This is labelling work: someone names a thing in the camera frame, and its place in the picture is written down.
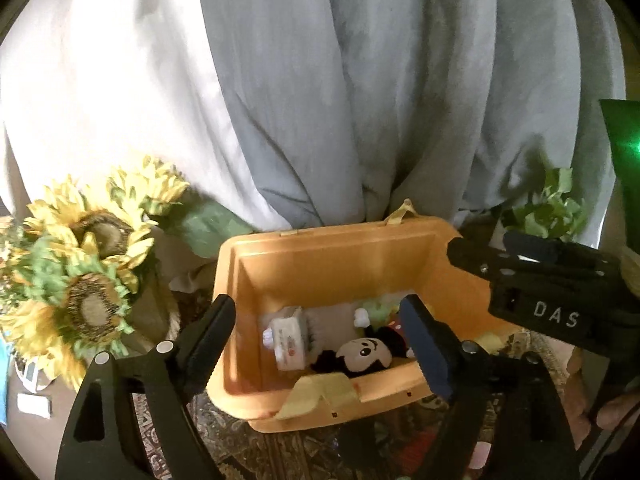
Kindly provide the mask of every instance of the bin handle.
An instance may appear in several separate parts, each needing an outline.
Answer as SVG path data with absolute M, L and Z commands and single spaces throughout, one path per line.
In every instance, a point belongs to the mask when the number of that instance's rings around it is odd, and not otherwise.
M 410 213 L 412 216 L 420 216 L 417 211 L 414 209 L 414 205 L 411 203 L 411 200 L 408 198 L 404 199 L 402 205 L 393 211 L 388 217 L 385 218 L 385 226 L 387 225 L 400 225 L 402 223 L 402 219 L 404 215 Z
M 360 403 L 358 393 L 345 374 L 336 372 L 308 375 L 296 381 L 289 397 L 273 418 L 285 420 L 306 415 L 315 410 L 323 399 L 332 412 Z

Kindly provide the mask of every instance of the white card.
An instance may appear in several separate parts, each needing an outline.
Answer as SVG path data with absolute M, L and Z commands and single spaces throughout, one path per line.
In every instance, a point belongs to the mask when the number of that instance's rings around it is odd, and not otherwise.
M 18 409 L 30 415 L 51 418 L 51 397 L 18 394 Z

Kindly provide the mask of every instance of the blue object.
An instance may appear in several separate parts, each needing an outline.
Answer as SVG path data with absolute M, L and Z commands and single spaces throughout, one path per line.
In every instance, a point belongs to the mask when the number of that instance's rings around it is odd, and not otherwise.
M 6 426 L 6 396 L 9 383 L 9 362 L 11 362 L 11 345 L 5 343 L 0 336 L 0 423 Z

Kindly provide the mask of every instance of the mickey mouse plush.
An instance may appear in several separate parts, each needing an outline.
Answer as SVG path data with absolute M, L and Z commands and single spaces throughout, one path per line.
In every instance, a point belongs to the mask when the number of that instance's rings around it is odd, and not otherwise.
M 354 325 L 364 328 L 365 337 L 345 343 L 337 352 L 324 350 L 311 365 L 313 371 L 319 374 L 342 372 L 353 378 L 385 370 L 391 366 L 392 358 L 408 356 L 410 351 L 396 330 L 388 326 L 373 330 L 363 308 L 357 309 L 354 316 Z

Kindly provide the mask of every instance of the light gray sheet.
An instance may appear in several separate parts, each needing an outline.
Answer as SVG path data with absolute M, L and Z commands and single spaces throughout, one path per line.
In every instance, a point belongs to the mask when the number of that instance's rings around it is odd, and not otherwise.
M 391 209 L 410 198 L 452 220 L 480 136 L 494 65 L 496 0 L 426 0 L 426 79 L 402 144 Z
M 541 154 L 568 167 L 580 100 L 571 0 L 497 0 L 494 73 L 466 208 L 488 209 L 542 186 Z
M 330 0 L 351 122 L 360 161 L 367 220 L 389 204 L 401 139 L 424 80 L 424 0 Z
M 254 181 L 293 227 L 405 198 L 453 220 L 524 199 L 546 159 L 574 165 L 593 238 L 611 179 L 594 103 L 623 88 L 602 0 L 201 1 Z
M 201 0 L 213 61 L 258 190 L 293 227 L 364 219 L 329 0 Z
M 589 221 L 577 241 L 597 246 L 615 174 L 600 99 L 625 99 L 622 48 L 613 12 L 604 0 L 572 0 L 580 39 L 582 87 L 572 166 L 575 198 L 583 198 Z

